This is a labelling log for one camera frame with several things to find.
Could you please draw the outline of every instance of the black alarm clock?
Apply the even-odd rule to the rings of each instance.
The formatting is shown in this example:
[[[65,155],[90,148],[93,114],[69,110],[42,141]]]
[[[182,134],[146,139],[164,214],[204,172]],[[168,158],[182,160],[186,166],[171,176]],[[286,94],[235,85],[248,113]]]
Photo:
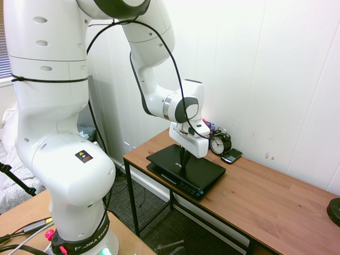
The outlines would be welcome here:
[[[214,154],[221,156],[223,153],[229,151],[231,147],[232,139],[225,129],[219,127],[212,133],[210,148]]]

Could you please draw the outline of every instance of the phone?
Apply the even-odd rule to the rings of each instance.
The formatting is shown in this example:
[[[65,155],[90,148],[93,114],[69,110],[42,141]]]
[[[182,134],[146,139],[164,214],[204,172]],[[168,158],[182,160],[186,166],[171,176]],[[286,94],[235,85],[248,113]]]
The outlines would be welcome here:
[[[231,149],[230,151],[222,154],[221,160],[227,164],[232,164],[241,156],[242,152],[236,149]]]

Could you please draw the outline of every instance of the clock face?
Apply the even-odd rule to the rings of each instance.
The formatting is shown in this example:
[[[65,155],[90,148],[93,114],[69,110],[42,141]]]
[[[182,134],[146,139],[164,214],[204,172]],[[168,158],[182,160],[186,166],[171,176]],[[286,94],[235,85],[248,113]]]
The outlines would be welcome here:
[[[210,148],[215,154],[222,154],[224,151],[224,144],[220,137],[215,137],[210,141]]]

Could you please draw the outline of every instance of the wall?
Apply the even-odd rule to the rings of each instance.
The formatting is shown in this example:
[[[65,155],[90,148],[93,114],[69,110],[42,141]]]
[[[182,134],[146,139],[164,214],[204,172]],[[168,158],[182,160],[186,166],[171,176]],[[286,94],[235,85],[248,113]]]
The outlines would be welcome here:
[[[2,125],[2,118],[4,112],[12,108],[17,101],[14,85],[11,82],[4,82],[0,84],[0,128],[3,127]]]
[[[165,3],[181,76],[205,84],[204,118],[226,128],[244,157],[340,195],[340,2]],[[87,41],[103,27],[90,27]],[[143,112],[129,52],[114,27],[88,65],[120,163],[124,141],[138,146],[169,126]],[[155,72],[160,85],[178,88],[169,60]]]

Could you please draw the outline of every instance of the window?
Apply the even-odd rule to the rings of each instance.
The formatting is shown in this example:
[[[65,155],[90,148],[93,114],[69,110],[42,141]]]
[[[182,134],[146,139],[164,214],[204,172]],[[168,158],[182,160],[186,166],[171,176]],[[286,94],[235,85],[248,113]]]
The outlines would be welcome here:
[[[5,38],[4,1],[0,0],[0,81],[11,76],[11,66]]]

